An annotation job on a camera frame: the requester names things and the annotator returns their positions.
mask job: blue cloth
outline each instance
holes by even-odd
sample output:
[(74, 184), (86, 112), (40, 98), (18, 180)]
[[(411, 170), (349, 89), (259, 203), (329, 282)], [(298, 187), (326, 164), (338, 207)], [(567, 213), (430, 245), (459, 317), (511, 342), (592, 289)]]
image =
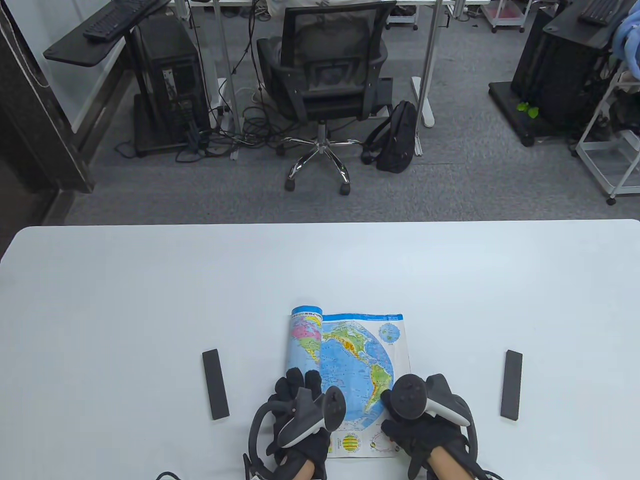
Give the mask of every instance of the blue cloth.
[(629, 15), (613, 35), (613, 54), (627, 62), (629, 71), (640, 80), (640, 0), (629, 10)]

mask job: black glove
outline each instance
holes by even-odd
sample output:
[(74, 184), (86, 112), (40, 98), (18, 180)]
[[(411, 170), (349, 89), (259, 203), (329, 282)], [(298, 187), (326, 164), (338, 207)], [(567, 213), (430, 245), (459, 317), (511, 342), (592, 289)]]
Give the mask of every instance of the black glove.
[[(300, 369), (289, 369), (286, 378), (282, 377), (276, 382), (276, 392), (269, 397), (269, 401), (278, 400), (289, 402), (296, 397), (300, 387), (311, 390), (313, 400), (317, 399), (322, 394), (322, 379), (320, 378), (320, 373), (317, 370), (310, 370), (303, 378)], [(273, 414), (276, 417), (276, 421), (273, 424), (273, 442), (267, 447), (267, 455), (273, 454), (278, 465), (282, 463), (285, 457), (287, 457), (287, 462), (293, 457), (304, 457), (312, 461), (316, 468), (313, 478), (326, 479), (324, 463), (329, 451), (331, 434), (324, 428), (321, 428), (318, 433), (309, 435), (291, 448), (279, 448), (278, 434), (292, 417), (286, 413), (273, 412)]]
[(380, 400), (392, 417), (391, 420), (382, 422), (381, 428), (393, 442), (411, 457), (407, 472), (409, 480), (418, 476), (421, 467), (431, 472), (427, 460), (431, 456), (431, 451), (436, 447), (443, 447), (458, 463), (461, 463), (458, 458), (461, 452), (466, 453), (467, 451), (467, 439), (462, 435), (458, 425), (439, 416), (432, 417), (428, 413), (423, 413), (415, 420), (403, 419), (391, 405), (390, 397), (390, 390), (385, 390), (380, 395)]

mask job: black backpack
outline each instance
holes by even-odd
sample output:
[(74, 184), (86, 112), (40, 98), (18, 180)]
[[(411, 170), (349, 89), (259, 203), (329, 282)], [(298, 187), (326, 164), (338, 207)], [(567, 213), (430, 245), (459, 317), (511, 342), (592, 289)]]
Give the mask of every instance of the black backpack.
[[(413, 149), (415, 148), (415, 123), (418, 120), (418, 112), (415, 105), (403, 100), (391, 115), (373, 132), (369, 134), (362, 145), (360, 158), (365, 165), (376, 162), (378, 170), (400, 173), (411, 163)], [(380, 138), (376, 137), (389, 125), (389, 128)]]

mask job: caster wheel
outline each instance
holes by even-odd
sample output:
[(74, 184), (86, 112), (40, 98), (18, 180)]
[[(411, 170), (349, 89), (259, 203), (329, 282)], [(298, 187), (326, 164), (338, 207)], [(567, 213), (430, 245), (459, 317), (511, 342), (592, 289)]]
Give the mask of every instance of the caster wheel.
[(529, 134), (525, 134), (520, 138), (520, 143), (525, 147), (533, 147), (533, 144), (535, 143), (535, 141), (536, 139)]

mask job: white cart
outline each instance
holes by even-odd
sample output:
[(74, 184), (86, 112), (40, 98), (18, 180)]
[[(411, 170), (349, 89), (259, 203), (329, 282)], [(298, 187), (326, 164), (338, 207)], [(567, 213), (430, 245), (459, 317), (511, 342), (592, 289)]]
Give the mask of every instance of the white cart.
[(640, 138), (630, 130), (614, 134), (609, 141), (586, 141), (601, 112), (608, 113), (609, 98), (616, 88), (640, 86), (640, 81), (622, 81), (626, 68), (622, 65), (591, 117), (589, 125), (575, 148), (595, 179), (609, 195), (608, 205), (616, 203), (616, 195), (640, 193)]
[(413, 29), (418, 30), (418, 12), (420, 12), (420, 6), (416, 5), (413, 15), (389, 15), (385, 28), (389, 30), (392, 23), (411, 23), (413, 24)]
[(524, 32), (524, 22), (527, 20), (533, 0), (529, 0), (524, 13), (512, 0), (491, 0), (480, 8), (484, 17), (491, 24), (491, 32), (496, 33), (498, 27), (520, 27), (520, 33)]

